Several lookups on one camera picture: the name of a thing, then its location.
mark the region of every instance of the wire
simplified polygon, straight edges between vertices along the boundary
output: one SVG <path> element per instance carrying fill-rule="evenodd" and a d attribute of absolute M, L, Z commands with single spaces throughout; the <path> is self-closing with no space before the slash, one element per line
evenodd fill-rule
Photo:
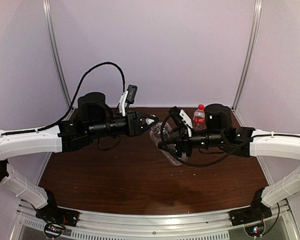
<path fill-rule="evenodd" d="M 57 225 L 59 228 L 61 228 L 62 230 L 65 230 L 66 228 L 56 222 L 51 222 L 51 221 L 48 221 L 45 217 L 42 217 L 42 215 L 39 213 L 38 209 L 35 208 L 35 206 L 33 206 L 30 202 L 29 204 L 32 206 L 32 208 L 35 210 L 36 214 L 38 214 L 38 216 L 46 223 L 46 224 L 54 224 L 54 225 Z"/>
<path fill-rule="evenodd" d="M 215 155 L 215 154 L 224 154 L 224 151 L 211 151 L 211 152 L 203 152 L 201 151 L 202 148 L 198 148 L 199 153 L 203 155 Z"/>
<path fill-rule="evenodd" d="M 82 76 L 82 78 L 81 78 L 81 80 L 80 80 L 80 82 L 79 82 L 79 84 L 78 84 L 78 86 L 77 86 L 77 88 L 76 88 L 76 90 L 75 90 L 74 96 L 73 96 L 73 98 L 72 98 L 72 101 L 71 101 L 71 104 L 70 104 L 68 110 L 66 111 L 66 113 L 65 113 L 59 120 L 57 120 L 57 121 L 55 121 L 54 123 L 51 123 L 51 124 L 49 124 L 49 125 L 47 125 L 47 126 L 38 128 L 38 129 L 27 129 L 27 130 L 19 130 L 19 131 L 7 131 L 7 132 L 5 132 L 5 133 L 2 133 L 2 135 L 6 136 L 6 135 L 15 135 L 15 134 L 34 133 L 34 132 L 37 132 L 37 131 L 39 132 L 39 131 L 44 131 L 44 130 L 50 129 L 50 128 L 52 128 L 52 127 L 58 125 L 58 124 L 59 124 L 62 120 L 64 120 L 64 119 L 68 116 L 68 114 L 73 110 L 74 103 L 75 103 L 75 101 L 76 101 L 78 92 L 79 92 L 79 90 L 80 90 L 80 87 L 81 87 L 81 85 L 82 85 L 82 83 L 83 83 L 85 77 L 86 77 L 90 72 L 92 72 L 94 69 L 99 68 L 99 67 L 101 67 L 101 66 L 103 66 L 103 65 L 112 65 L 112 66 L 115 66 L 115 67 L 119 70 L 119 72 L 120 72 L 120 74 L 121 74 L 121 78 L 122 78 L 122 87 L 123 87 L 123 92 L 124 92 L 124 91 L 125 91 L 125 88 L 126 88 L 126 80 L 125 80 L 125 75 L 124 75 L 124 72 L 122 71 L 122 69 L 121 69 L 117 64 L 115 64 L 115 63 L 113 63 L 113 62 L 111 62 L 111 61 L 105 61 L 105 62 L 99 63 L 99 64 L 97 64 L 97 65 L 91 67 L 88 71 L 86 71 L 86 72 L 83 74 L 83 76 Z"/>
<path fill-rule="evenodd" d="M 203 163 L 203 164 L 196 164 L 196 163 L 191 163 L 191 162 L 187 162 L 187 161 L 183 161 L 181 160 L 175 152 L 173 152 L 170 148 L 168 148 L 167 142 L 164 138 L 164 126 L 166 125 L 167 121 L 169 120 L 169 118 L 171 118 L 173 115 L 173 113 L 169 113 L 168 116 L 166 116 L 166 118 L 163 120 L 162 124 L 161 124 L 161 128 L 160 128 L 160 137 L 161 137 L 161 141 L 163 143 L 163 146 L 165 148 L 165 150 L 170 153 L 178 162 L 190 166 L 190 167 L 197 167 L 197 168 L 203 168 L 203 167 L 209 167 L 212 165 L 215 165 L 217 163 L 222 162 L 223 160 L 225 160 L 227 157 L 229 157 L 230 155 L 232 155 L 233 153 L 235 153 L 238 149 L 242 148 L 243 146 L 245 146 L 247 143 L 250 142 L 250 139 L 244 141 L 243 143 L 241 143 L 240 145 L 238 145 L 236 148 L 234 148 L 233 150 L 231 150 L 230 152 L 228 152 L 227 154 L 225 154 L 224 156 L 218 158 L 215 161 L 209 162 L 209 163 Z"/>
<path fill-rule="evenodd" d="M 38 214 L 38 216 L 46 223 L 46 225 L 43 228 L 44 235 L 50 239 L 56 239 L 56 238 L 60 237 L 62 235 L 62 233 L 64 232 L 64 230 L 66 230 L 65 216 L 63 216 L 63 225 L 60 225 L 59 223 L 56 223 L 56 222 L 50 222 L 45 217 L 42 217 L 42 215 L 39 213 L 38 209 L 35 208 L 35 206 L 33 206 L 30 202 L 29 202 L 29 204 L 35 210 L 36 214 Z M 51 229 L 51 227 L 60 230 L 60 232 L 57 235 L 52 235 L 52 234 L 48 233 L 47 230 Z"/>
<path fill-rule="evenodd" d="M 267 232 L 263 233 L 262 236 L 267 235 L 275 227 L 275 225 L 277 224 L 277 222 L 279 220 L 279 217 L 280 217 L 280 205 L 279 205 L 278 202 L 277 202 L 276 205 L 278 206 L 278 215 L 276 216 L 276 219 L 275 219 L 273 225 L 269 228 L 269 230 Z"/>
<path fill-rule="evenodd" d="M 106 152 L 106 151 L 109 151 L 109 150 L 112 150 L 112 149 L 116 148 L 119 145 L 119 143 L 121 142 L 121 137 L 120 136 L 117 136 L 117 137 L 119 138 L 118 142 L 115 145 L 110 146 L 110 147 L 106 147 L 106 148 L 101 148 L 100 147 L 100 138 L 98 138 L 98 149 L 100 151 Z"/>
<path fill-rule="evenodd" d="M 209 163 L 203 163 L 203 164 L 196 164 L 196 163 L 191 163 L 191 162 L 186 162 L 183 161 L 182 159 L 180 159 L 175 152 L 173 152 L 170 148 L 168 148 L 167 142 L 164 138 L 164 125 L 167 123 L 167 121 L 169 120 L 169 118 L 171 118 L 174 114 L 173 113 L 169 113 L 168 116 L 166 116 L 166 118 L 163 120 L 161 128 L 160 128 L 160 137 L 161 137 L 161 141 L 163 143 L 163 146 L 165 148 L 165 150 L 171 154 L 171 156 L 173 156 L 174 159 L 176 159 L 178 162 L 190 166 L 190 167 L 198 167 L 198 168 L 202 168 L 202 167 L 209 167 L 212 165 L 215 165 L 217 163 L 222 162 L 223 160 L 225 160 L 227 157 L 229 157 L 230 155 L 232 155 L 233 153 L 235 153 L 238 149 L 244 147 L 246 144 L 248 144 L 249 142 L 251 142 L 254 138 L 260 138 L 260 137 L 271 137 L 271 136 L 281 136 L 281 137 L 293 137 L 293 138 L 300 138 L 300 135 L 295 135 L 295 134 L 285 134 L 285 133 L 274 133 L 274 134 L 259 134 L 259 135 L 254 135 L 251 138 L 247 139 L 246 141 L 242 142 L 240 145 L 238 145 L 236 148 L 234 148 L 233 150 L 231 150 L 230 152 L 228 152 L 227 154 L 225 154 L 224 156 L 218 158 L 215 161 L 209 162 Z"/>

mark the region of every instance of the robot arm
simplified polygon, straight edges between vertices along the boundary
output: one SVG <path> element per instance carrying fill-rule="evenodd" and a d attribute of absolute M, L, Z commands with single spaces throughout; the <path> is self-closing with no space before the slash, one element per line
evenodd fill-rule
<path fill-rule="evenodd" d="M 73 152 L 90 145 L 95 139 L 143 134 L 159 119 L 145 113 L 127 111 L 129 104 L 134 103 L 136 91 L 137 86 L 129 85 L 123 93 L 125 97 L 120 99 L 120 114 L 113 113 L 106 105 L 103 93 L 91 92 L 78 99 L 78 114 L 74 119 L 60 121 L 46 130 L 25 129 L 19 130 L 22 132 L 19 134 L 0 130 L 0 185 L 32 204 L 37 210 L 37 217 L 50 222 L 60 219 L 61 223 L 65 217 L 69 219 L 67 223 L 73 222 L 73 217 L 67 216 L 71 211 L 59 208 L 52 192 L 28 181 L 7 159 L 34 153 Z"/>
<path fill-rule="evenodd" d="M 253 127 L 232 127 L 231 109 L 221 104 L 211 104 L 205 108 L 207 129 L 191 130 L 184 124 L 177 107 L 170 110 L 170 116 L 179 129 L 179 137 L 162 140 L 158 147 L 168 151 L 178 160 L 182 153 L 188 157 L 195 148 L 221 147 L 226 153 L 240 157 L 272 156 L 300 160 L 300 134 L 286 134 L 256 130 Z M 166 149 L 166 144 L 174 144 L 175 151 Z M 251 206 L 230 212 L 232 225 L 247 224 L 271 217 L 270 208 L 285 198 L 300 192 L 300 166 L 288 176 L 272 186 L 258 190 Z"/>

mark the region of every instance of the white wall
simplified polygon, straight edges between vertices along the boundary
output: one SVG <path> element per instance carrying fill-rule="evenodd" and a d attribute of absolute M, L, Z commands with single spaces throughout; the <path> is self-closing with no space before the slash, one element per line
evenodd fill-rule
<path fill-rule="evenodd" d="M 73 96 L 90 67 L 112 61 L 128 84 L 138 85 L 135 106 L 232 105 L 243 69 L 254 0 L 51 1 L 65 81 Z M 95 70 L 79 96 L 121 92 L 113 66 Z"/>
<path fill-rule="evenodd" d="M 251 68 L 238 111 L 249 126 L 300 133 L 300 0 L 263 1 Z M 300 162 L 264 158 L 276 182 Z M 289 199 L 300 231 L 300 193 Z"/>
<path fill-rule="evenodd" d="M 0 0 L 0 129 L 44 126 L 66 110 L 49 46 L 41 0 Z M 45 153 L 10 163 L 31 181 Z M 19 201 L 0 189 L 0 240 L 7 239 Z"/>

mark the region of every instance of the wooden table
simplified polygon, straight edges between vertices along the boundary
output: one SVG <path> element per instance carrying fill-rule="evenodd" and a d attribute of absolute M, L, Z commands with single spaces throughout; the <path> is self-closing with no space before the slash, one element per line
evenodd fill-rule
<path fill-rule="evenodd" d="M 157 115 L 168 108 L 131 108 Z M 194 109 L 185 109 L 189 116 Z M 238 122 L 233 117 L 234 127 Z M 113 139 L 101 144 L 111 146 Z M 189 162 L 208 163 L 220 155 L 197 149 Z M 79 151 L 54 153 L 40 186 L 54 192 L 59 206 L 114 214 L 165 215 L 246 206 L 267 181 L 255 157 L 230 156 L 210 167 L 173 166 L 157 149 L 149 132 L 122 136 L 111 151 L 91 144 Z"/>

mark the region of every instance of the plastic bottle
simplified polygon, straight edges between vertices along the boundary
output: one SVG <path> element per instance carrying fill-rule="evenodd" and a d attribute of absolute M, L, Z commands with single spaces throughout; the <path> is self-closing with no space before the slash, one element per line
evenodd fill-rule
<path fill-rule="evenodd" d="M 205 106 L 199 104 L 198 109 L 193 114 L 194 130 L 203 130 L 205 128 Z"/>
<path fill-rule="evenodd" d="M 151 130 L 150 130 L 150 138 L 152 139 L 152 141 L 154 142 L 154 144 L 158 147 L 158 143 L 161 142 L 161 136 L 160 136 L 160 129 L 161 129 L 161 126 L 162 126 L 162 122 L 159 122 L 157 123 L 156 125 L 154 125 Z M 169 140 L 169 139 L 173 139 L 175 137 L 178 136 L 178 134 L 175 132 L 175 133 L 171 133 L 172 131 L 172 128 L 171 126 L 166 123 L 165 126 L 164 126 L 164 139 L 165 140 Z M 168 147 L 173 151 L 175 152 L 176 151 L 176 148 L 173 144 L 169 144 Z M 177 161 L 169 152 L 167 151 L 164 151 L 164 150 L 161 150 L 159 149 L 162 154 L 169 160 L 169 162 L 172 164 L 172 165 L 175 165 L 175 166 L 179 166 L 181 165 L 182 163 Z M 188 157 L 186 156 L 185 153 L 182 153 L 182 157 L 180 157 L 180 159 L 182 161 L 187 161 Z"/>

